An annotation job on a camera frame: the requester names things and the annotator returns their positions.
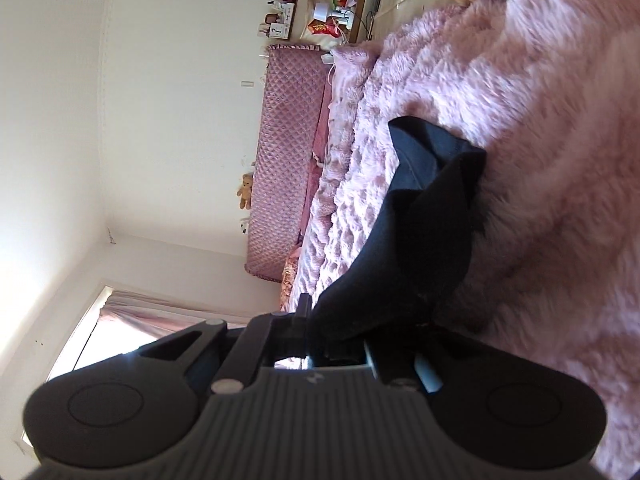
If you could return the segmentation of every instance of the pink pillow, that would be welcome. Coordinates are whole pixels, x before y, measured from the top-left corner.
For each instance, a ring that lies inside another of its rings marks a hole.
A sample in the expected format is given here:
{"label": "pink pillow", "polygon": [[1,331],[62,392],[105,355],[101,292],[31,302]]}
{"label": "pink pillow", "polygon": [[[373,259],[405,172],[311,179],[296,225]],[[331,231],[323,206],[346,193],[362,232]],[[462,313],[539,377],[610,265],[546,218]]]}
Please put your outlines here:
{"label": "pink pillow", "polygon": [[309,162],[309,175],[306,180],[306,196],[305,205],[302,208],[302,216],[300,217],[300,234],[305,235],[306,226],[309,223],[311,215],[311,202],[320,186],[320,176],[322,168],[316,164],[316,159],[324,163],[324,151],[326,149],[327,140],[329,138],[329,104],[331,103],[331,82],[324,83],[324,95],[322,96],[322,105],[320,107],[320,117],[318,118],[318,127],[314,136],[313,154],[316,158],[312,158]]}

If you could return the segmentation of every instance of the cable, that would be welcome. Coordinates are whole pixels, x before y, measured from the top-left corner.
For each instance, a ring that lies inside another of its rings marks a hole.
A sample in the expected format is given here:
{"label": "cable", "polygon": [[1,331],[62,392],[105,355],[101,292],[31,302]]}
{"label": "cable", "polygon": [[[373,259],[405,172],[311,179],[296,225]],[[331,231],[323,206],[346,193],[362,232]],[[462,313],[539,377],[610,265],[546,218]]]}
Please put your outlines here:
{"label": "cable", "polygon": [[371,22],[369,23],[369,36],[367,37],[368,41],[371,41],[373,38],[373,21],[376,18],[376,13],[373,12],[373,10],[370,10],[367,13],[367,23],[369,23],[369,20],[371,20]]}
{"label": "cable", "polygon": [[89,337],[88,337],[88,338],[86,339],[86,341],[84,342],[84,345],[82,345],[82,350],[81,350],[81,351],[80,351],[80,353],[78,354],[78,359],[76,359],[76,362],[74,363],[73,370],[75,370],[75,369],[76,369],[76,366],[78,366],[78,361],[79,361],[79,360],[80,360],[80,358],[82,357],[82,352],[84,352],[84,349],[86,348],[86,346],[87,346],[87,345],[88,345],[88,343],[89,343],[89,339],[91,339],[91,336],[94,334],[95,327],[97,327],[97,326],[98,326],[98,321],[99,321],[99,318],[95,320],[95,325],[94,325],[94,327],[91,329],[91,332],[89,332]]}
{"label": "cable", "polygon": [[329,68],[329,72],[326,73],[326,83],[329,84],[329,85],[331,85],[333,83],[333,81],[334,81],[333,79],[329,80],[329,78],[331,77],[331,74],[332,74],[331,70],[333,70],[333,69],[335,69],[335,63],[333,63],[331,65],[331,67]]}
{"label": "cable", "polygon": [[338,32],[340,32],[340,36],[342,37],[342,44],[346,45],[347,43],[349,43],[349,38],[347,38],[347,35],[340,27],[338,27]]}
{"label": "cable", "polygon": [[364,31],[367,33],[367,35],[365,36],[365,38],[369,39],[369,29],[367,28],[367,25],[365,22],[362,21],[362,18],[360,16],[358,16],[353,10],[351,9],[347,9],[346,12],[350,12],[351,14],[353,14],[358,20],[359,22],[362,24],[362,26],[364,27]]}

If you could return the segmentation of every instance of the pink bedspread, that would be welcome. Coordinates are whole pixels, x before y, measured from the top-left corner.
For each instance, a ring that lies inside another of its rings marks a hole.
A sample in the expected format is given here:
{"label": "pink bedspread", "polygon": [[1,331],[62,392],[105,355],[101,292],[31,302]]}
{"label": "pink bedspread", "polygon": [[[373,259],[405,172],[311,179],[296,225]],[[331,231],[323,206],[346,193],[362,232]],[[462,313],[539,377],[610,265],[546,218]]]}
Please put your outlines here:
{"label": "pink bedspread", "polygon": [[581,378],[606,402],[594,463],[640,467],[640,0],[479,0],[335,53],[331,161],[294,300],[366,241],[397,165],[386,124],[413,114],[488,152],[484,236],[457,330]]}

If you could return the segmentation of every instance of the black plastic device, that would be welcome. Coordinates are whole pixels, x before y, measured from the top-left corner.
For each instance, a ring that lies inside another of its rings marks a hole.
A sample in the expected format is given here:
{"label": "black plastic device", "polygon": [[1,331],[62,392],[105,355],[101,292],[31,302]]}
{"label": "black plastic device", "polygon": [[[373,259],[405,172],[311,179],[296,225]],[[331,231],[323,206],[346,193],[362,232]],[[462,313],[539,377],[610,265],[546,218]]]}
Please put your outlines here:
{"label": "black plastic device", "polygon": [[580,381],[429,325],[344,342],[329,366],[274,368],[306,356],[302,303],[43,384],[24,412],[31,477],[601,478],[588,461],[606,413]]}

